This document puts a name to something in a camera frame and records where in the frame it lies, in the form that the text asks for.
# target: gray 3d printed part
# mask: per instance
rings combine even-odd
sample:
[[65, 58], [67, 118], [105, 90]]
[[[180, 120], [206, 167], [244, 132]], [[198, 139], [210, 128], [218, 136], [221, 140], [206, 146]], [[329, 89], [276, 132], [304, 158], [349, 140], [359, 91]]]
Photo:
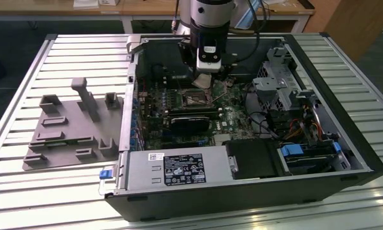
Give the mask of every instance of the gray 3d printed part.
[[113, 92], [95, 99], [85, 87], [85, 78], [73, 79], [81, 101], [61, 102], [56, 95], [43, 96], [24, 170], [117, 159], [124, 99]]

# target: black plastic cover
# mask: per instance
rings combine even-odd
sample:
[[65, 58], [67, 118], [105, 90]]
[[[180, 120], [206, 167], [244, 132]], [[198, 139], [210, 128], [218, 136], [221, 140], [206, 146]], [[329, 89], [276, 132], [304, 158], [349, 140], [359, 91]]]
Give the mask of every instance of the black plastic cover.
[[234, 179], [285, 176], [278, 156], [277, 142], [268, 139], [230, 140], [225, 147], [229, 156], [236, 157], [238, 171]]

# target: blue release tab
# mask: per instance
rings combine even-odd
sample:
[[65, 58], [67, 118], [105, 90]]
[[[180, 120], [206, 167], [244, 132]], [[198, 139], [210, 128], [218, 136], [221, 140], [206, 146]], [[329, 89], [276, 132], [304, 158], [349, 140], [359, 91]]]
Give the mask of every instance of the blue release tab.
[[288, 155], [300, 155], [304, 154], [304, 150], [301, 148], [301, 145], [293, 144], [293, 145], [285, 145], [281, 148], [282, 155], [286, 157]]
[[112, 178], [113, 178], [113, 176], [112, 176], [112, 169], [109, 169], [109, 170], [103, 170], [103, 171], [100, 172], [100, 179], [101, 179], [101, 180], [112, 179]]
[[338, 142], [334, 142], [334, 149], [335, 149], [337, 152], [342, 151], [341, 145], [339, 145]]

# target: table leg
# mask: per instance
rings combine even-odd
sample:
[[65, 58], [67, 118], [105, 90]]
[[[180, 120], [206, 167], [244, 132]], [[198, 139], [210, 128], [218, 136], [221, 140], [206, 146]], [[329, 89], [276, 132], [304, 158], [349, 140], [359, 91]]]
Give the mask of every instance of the table leg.
[[125, 15], [121, 17], [125, 34], [133, 34], [132, 20], [133, 17], [131, 15]]
[[294, 24], [292, 33], [302, 33], [304, 32], [309, 17], [310, 17], [309, 15], [298, 16], [298, 20], [297, 20], [297, 22]]

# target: motherboard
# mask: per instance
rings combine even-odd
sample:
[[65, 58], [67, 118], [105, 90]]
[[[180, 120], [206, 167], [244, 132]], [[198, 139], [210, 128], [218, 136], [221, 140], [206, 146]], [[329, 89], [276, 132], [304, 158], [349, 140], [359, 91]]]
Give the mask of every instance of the motherboard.
[[242, 104], [245, 84], [214, 80], [209, 89], [201, 89], [188, 81], [170, 76], [144, 86], [145, 149], [206, 147], [254, 138]]

